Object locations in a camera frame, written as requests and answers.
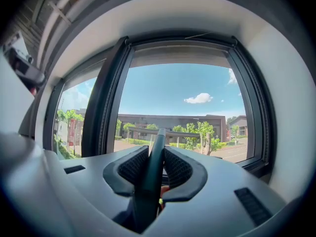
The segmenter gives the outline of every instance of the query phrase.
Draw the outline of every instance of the sky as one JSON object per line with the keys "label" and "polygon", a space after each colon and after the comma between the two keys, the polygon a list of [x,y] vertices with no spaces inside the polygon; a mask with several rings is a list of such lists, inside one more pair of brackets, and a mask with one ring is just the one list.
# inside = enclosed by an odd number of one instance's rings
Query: sky
{"label": "sky", "polygon": [[[87,108],[96,78],[63,92],[59,109]],[[119,114],[245,115],[232,69],[204,64],[158,64],[130,68]]]}

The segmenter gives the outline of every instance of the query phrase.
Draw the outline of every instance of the wooden post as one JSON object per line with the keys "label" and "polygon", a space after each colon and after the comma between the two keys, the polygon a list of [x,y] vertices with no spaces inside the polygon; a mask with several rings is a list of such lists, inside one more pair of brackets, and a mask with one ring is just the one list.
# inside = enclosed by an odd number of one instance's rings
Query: wooden post
{"label": "wooden post", "polygon": [[207,132],[206,133],[206,142],[205,142],[205,155],[209,154],[211,148],[211,133]]}
{"label": "wooden post", "polygon": [[150,135],[150,144],[149,144],[150,147],[152,146],[152,141],[153,141],[153,134]]}
{"label": "wooden post", "polygon": [[201,138],[201,148],[200,148],[200,153],[203,155],[203,133],[199,133],[199,136]]}

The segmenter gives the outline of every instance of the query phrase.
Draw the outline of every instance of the building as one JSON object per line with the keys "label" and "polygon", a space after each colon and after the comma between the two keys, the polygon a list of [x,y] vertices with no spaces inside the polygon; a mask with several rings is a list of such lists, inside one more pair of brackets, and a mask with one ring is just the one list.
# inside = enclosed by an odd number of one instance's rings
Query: building
{"label": "building", "polygon": [[[193,123],[195,127],[198,127],[199,122],[208,122],[213,126],[214,137],[217,135],[222,142],[226,141],[226,120],[225,116],[159,116],[159,115],[131,115],[131,114],[119,114],[118,119],[122,122],[119,136],[126,137],[123,127],[126,123],[134,124],[136,127],[146,128],[148,124],[155,124],[158,128],[165,128],[172,130],[173,127],[181,125],[187,127],[188,123]],[[150,139],[150,135],[133,133],[135,139]]]}
{"label": "building", "polygon": [[248,126],[247,126],[247,117],[246,115],[239,115],[236,119],[229,123],[229,131],[232,134],[233,125],[238,125],[239,130],[237,131],[237,135],[240,136],[248,136]]}

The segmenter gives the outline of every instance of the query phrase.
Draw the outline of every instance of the ceiling pipe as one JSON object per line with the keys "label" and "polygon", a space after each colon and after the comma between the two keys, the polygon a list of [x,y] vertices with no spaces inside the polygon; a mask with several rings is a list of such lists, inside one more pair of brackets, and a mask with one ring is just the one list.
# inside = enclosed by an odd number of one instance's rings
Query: ceiling pipe
{"label": "ceiling pipe", "polygon": [[[75,19],[80,15],[80,13],[82,13],[83,10],[85,10],[92,2],[94,2],[95,0],[78,0],[68,11],[68,13],[66,14],[66,17],[71,21],[74,22]],[[42,68],[45,69],[49,58],[56,46],[56,44],[58,43],[58,41],[60,40],[60,38],[62,37],[62,35],[64,34],[64,32],[67,30],[67,28],[69,27],[69,25],[67,24],[67,22],[65,22],[64,20],[60,21],[59,25],[57,26],[56,30],[53,33],[52,38],[50,39],[50,42],[48,44],[45,56],[44,56],[44,60],[43,60],[43,64],[42,64]]]}
{"label": "ceiling pipe", "polygon": [[[65,5],[69,2],[69,0],[59,0],[57,3],[57,8],[62,10]],[[45,49],[45,45],[47,42],[47,39],[49,37],[49,34],[56,23],[56,20],[58,19],[59,13],[57,11],[53,11],[45,25],[45,29],[43,31],[43,34],[41,36],[40,44],[39,44],[39,53],[38,53],[38,59],[37,59],[37,67],[40,68],[41,71],[43,71],[44,67],[40,67],[41,58]]]}

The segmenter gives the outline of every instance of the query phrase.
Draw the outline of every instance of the road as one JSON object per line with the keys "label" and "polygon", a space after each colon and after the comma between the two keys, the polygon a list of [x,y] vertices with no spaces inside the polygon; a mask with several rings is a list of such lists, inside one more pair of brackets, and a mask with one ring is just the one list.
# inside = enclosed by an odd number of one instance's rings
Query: road
{"label": "road", "polygon": [[[114,142],[114,152],[135,147],[137,145],[129,144],[125,140],[116,140]],[[238,145],[229,146],[218,151],[212,152],[211,156],[218,156],[230,162],[240,162],[247,159],[247,138],[238,140]]]}

